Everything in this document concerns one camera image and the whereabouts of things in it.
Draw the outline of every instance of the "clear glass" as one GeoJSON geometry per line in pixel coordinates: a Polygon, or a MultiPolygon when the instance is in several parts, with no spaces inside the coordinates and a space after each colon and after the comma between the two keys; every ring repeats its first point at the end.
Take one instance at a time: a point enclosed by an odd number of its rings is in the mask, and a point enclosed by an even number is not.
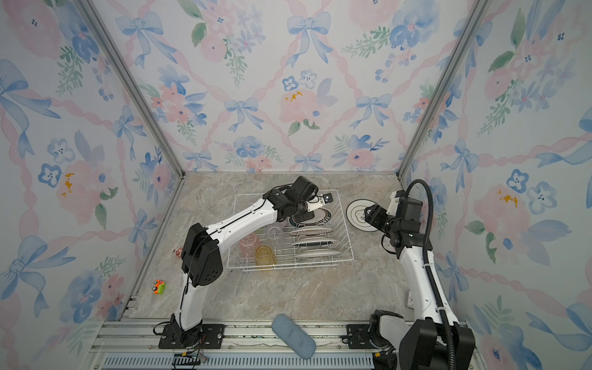
{"type": "Polygon", "coordinates": [[[284,246],[284,229],[280,223],[274,222],[269,224],[269,226],[267,226],[267,231],[265,231],[265,236],[266,244],[274,250],[284,246]]]}
{"type": "Polygon", "coordinates": [[[261,246],[261,242],[255,233],[250,233],[239,240],[239,246],[244,257],[253,258],[255,257],[255,251],[261,246]]]}

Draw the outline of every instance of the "floral wallpaper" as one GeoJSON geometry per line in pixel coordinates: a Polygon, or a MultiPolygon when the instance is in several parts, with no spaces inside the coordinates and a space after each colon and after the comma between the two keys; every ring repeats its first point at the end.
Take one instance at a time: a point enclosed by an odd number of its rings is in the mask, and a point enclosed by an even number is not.
{"type": "MultiPolygon", "coordinates": [[[[472,4],[95,2],[195,171],[396,170],[472,4]]],[[[460,97],[457,88],[448,105],[460,97]]],[[[458,120],[441,115],[443,125],[458,120]]]]}
{"type": "Polygon", "coordinates": [[[592,369],[590,19],[494,0],[403,179],[430,185],[436,268],[489,370],[592,369]]]}
{"type": "Polygon", "coordinates": [[[178,177],[71,2],[0,7],[0,368],[75,369],[178,177]]]}

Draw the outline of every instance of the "black mounting plate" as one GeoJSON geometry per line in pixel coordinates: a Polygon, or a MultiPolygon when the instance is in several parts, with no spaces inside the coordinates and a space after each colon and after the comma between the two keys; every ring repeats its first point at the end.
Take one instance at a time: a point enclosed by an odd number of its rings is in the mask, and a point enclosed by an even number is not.
{"type": "MultiPolygon", "coordinates": [[[[186,342],[193,342],[193,344],[199,341],[199,337],[205,334],[204,342],[201,344],[201,349],[220,349],[222,347],[222,340],[224,339],[224,324],[202,324],[200,335],[194,335],[194,340],[191,340],[188,336],[186,342]]],[[[186,346],[181,342],[176,342],[173,338],[174,330],[170,324],[166,325],[160,335],[160,342],[158,348],[160,349],[185,349],[186,346]]]]}
{"type": "Polygon", "coordinates": [[[368,333],[368,326],[369,324],[346,325],[348,332],[347,343],[349,349],[376,349],[370,343],[370,333],[368,333]]]}

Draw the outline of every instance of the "toy car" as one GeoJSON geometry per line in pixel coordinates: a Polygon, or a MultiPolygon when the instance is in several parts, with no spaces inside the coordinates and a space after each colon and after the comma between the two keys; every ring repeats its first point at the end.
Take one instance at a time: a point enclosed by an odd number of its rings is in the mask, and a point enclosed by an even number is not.
{"type": "Polygon", "coordinates": [[[154,294],[162,294],[162,292],[164,290],[165,290],[165,282],[162,280],[155,280],[154,286],[152,287],[152,291],[154,292],[154,294]]]}

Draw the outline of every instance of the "plate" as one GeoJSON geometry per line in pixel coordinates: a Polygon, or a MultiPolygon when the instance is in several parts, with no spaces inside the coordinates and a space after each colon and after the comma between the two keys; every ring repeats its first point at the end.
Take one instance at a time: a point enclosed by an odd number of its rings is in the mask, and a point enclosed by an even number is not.
{"type": "Polygon", "coordinates": [[[348,221],[352,224],[356,229],[372,232],[377,231],[378,229],[364,220],[364,210],[366,207],[370,207],[371,205],[375,205],[373,201],[369,201],[368,199],[358,199],[351,202],[348,205],[345,214],[348,217],[348,221]]]}
{"type": "Polygon", "coordinates": [[[323,243],[337,243],[337,240],[335,239],[331,239],[328,237],[324,237],[324,236],[315,236],[315,237],[307,237],[304,239],[301,239],[297,242],[292,243],[292,246],[305,246],[305,245],[310,245],[310,244],[316,244],[316,245],[321,245],[323,243]]]}
{"type": "Polygon", "coordinates": [[[314,210],[313,213],[313,218],[311,218],[310,220],[303,221],[302,223],[298,223],[294,221],[293,217],[290,217],[290,225],[294,227],[322,225],[331,219],[331,212],[329,212],[329,210],[326,208],[318,208],[314,210]]]}
{"type": "Polygon", "coordinates": [[[302,257],[325,257],[325,256],[337,256],[337,255],[341,255],[341,252],[338,252],[336,250],[330,250],[330,249],[313,249],[313,250],[307,250],[305,252],[301,252],[297,255],[295,255],[294,257],[296,258],[302,258],[302,257]]]}
{"type": "Polygon", "coordinates": [[[288,234],[290,236],[315,236],[315,235],[321,235],[321,234],[329,234],[331,232],[333,232],[333,229],[331,229],[329,227],[313,225],[313,226],[299,227],[298,229],[293,230],[293,231],[289,232],[288,234]]]}

